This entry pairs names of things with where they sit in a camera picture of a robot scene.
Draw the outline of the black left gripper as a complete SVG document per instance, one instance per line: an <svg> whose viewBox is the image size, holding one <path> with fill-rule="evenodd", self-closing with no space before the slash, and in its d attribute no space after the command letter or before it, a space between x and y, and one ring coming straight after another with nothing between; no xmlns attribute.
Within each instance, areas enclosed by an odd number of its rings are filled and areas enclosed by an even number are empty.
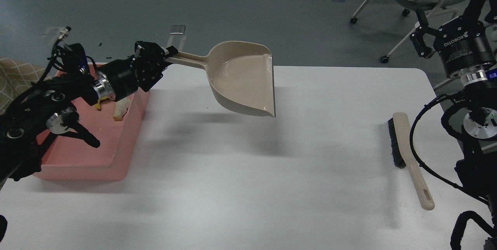
<svg viewBox="0 0 497 250"><path fill-rule="evenodd" d="M170 59L179 50L175 46L160 46L153 42L135 42L134 69L132 59L117 59L97 68L98 76L107 80L112 101L122 100L140 87L148 92L172 64Z"/></svg>

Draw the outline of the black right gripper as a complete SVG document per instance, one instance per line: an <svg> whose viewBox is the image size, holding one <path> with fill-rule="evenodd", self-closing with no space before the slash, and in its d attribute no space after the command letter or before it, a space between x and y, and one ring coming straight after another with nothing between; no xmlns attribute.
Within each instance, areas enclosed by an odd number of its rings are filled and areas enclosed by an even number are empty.
<svg viewBox="0 0 497 250"><path fill-rule="evenodd" d="M479 20L487 1L490 11L483 20L488 24L496 24L497 0L470 0L462 16L443 24L438 30L429 26L424 10L416 10L419 24L410 33L410 40L417 55L429 59L436 50L447 78L458 77L459 72L465 68L489 68L495 65L496 60L486 37L486 29ZM435 50L426 45L426 34L435 37Z"/></svg>

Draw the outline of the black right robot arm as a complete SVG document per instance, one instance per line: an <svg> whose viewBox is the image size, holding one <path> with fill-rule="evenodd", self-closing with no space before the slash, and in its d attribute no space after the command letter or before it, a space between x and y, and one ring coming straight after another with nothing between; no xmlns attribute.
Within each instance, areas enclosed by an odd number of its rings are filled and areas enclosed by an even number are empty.
<svg viewBox="0 0 497 250"><path fill-rule="evenodd" d="M496 141L496 52L486 37L486 28L479 20L485 2L490 11L486 23L496 23L496 0L470 0L463 14L438 29L429 27L423 10L417 9L419 25L410 36L419 57L430 58L435 52L441 58L448 79L460 79L460 92L442 94L424 106L415 118L409 134L412 153L428 173L470 197L486 204L491 224L474 211L461 213L454 225L450 247L461 249L461 241L469 220L487 234L483 248L496 249L496 152L484 153L480 141ZM415 126L433 106L450 100L452 105L441 117L445 131L463 145L463 159L455 171L461 184L451 182L428 167L413 147Z"/></svg>

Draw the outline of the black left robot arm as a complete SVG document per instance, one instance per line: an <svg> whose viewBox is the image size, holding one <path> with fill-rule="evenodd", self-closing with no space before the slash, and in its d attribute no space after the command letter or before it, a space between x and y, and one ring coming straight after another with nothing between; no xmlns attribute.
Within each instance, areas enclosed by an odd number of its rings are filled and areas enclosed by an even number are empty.
<svg viewBox="0 0 497 250"><path fill-rule="evenodd" d="M1 185L41 171L42 158L57 136L83 140L93 148L101 142L80 123L73 100L94 106L103 99L123 100L141 89L149 91L167 69L166 59L179 50L137 41L134 54L97 66L79 43L60 45L71 27L55 40L48 66L1 115Z"/></svg>

